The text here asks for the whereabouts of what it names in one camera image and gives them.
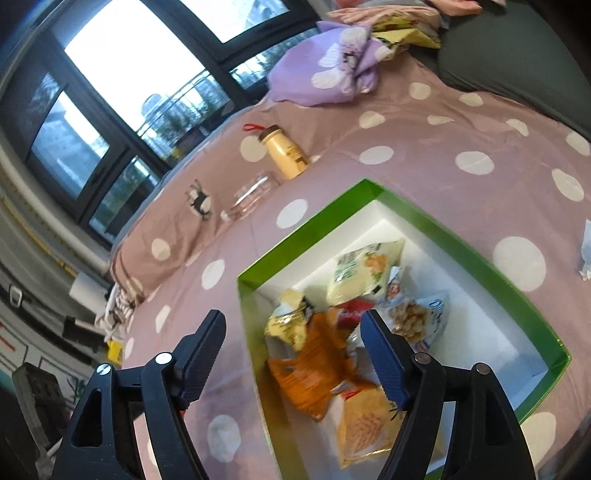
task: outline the red strap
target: red strap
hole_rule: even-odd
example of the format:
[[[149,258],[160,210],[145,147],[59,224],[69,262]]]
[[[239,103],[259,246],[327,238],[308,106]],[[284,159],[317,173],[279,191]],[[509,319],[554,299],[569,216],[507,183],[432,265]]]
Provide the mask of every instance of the red strap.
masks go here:
[[[258,124],[244,124],[244,126],[242,127],[242,129],[245,132],[252,132],[253,130],[265,130],[265,127],[263,127],[262,125],[258,125]]]

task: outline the pink polka dot bedsheet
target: pink polka dot bedsheet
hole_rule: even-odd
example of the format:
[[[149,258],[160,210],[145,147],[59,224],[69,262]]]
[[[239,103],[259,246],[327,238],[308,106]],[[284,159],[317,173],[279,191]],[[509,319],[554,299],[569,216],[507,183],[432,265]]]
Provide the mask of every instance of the pink polka dot bedsheet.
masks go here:
[[[301,108],[264,99],[245,111],[165,186],[116,252],[113,276],[143,299],[129,327],[125,367],[172,350],[210,309],[226,315],[222,350],[185,416],[211,478],[278,478],[236,277],[365,178],[413,202],[493,262],[570,351],[566,373],[523,425],[537,468],[589,411],[591,282],[579,274],[591,218],[588,141],[511,100],[449,88],[407,54],[382,66],[379,88],[353,103]],[[222,212],[237,190],[261,171],[280,176],[256,137],[243,132],[245,123],[282,126],[315,163],[231,223]],[[191,203],[201,193],[210,202],[206,215]],[[137,435],[146,477],[157,479],[141,419]]]

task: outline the brown bottle cap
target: brown bottle cap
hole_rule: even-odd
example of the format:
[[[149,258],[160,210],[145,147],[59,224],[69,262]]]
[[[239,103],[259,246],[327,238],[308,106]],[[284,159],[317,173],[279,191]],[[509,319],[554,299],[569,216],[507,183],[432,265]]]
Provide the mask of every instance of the brown bottle cap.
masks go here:
[[[279,125],[271,125],[266,130],[263,130],[259,134],[259,142],[262,143],[269,135],[271,135],[273,132],[277,132],[278,130],[281,130],[281,128],[279,127]]]

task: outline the metal rivet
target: metal rivet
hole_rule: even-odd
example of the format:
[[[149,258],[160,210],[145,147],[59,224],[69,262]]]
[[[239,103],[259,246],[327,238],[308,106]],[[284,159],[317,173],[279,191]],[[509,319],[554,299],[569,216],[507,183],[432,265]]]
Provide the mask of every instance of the metal rivet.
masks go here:
[[[168,352],[162,352],[156,355],[156,363],[159,365],[164,365],[170,362],[173,359],[173,356],[170,355]]]
[[[111,366],[109,364],[102,364],[96,368],[96,373],[99,375],[106,375],[111,371]]]
[[[414,356],[414,359],[422,365],[427,365],[431,362],[431,355],[428,353],[419,352]]]
[[[488,375],[491,373],[491,368],[487,364],[476,364],[476,371],[481,375]]]

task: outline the purple bag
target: purple bag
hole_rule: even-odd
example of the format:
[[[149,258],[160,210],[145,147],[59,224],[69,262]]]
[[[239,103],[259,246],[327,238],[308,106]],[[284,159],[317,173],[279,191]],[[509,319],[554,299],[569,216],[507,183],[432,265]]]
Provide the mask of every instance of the purple bag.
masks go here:
[[[378,85],[377,63],[391,54],[369,26],[317,23],[321,33],[287,51],[268,75],[269,97],[300,105],[350,102]]]

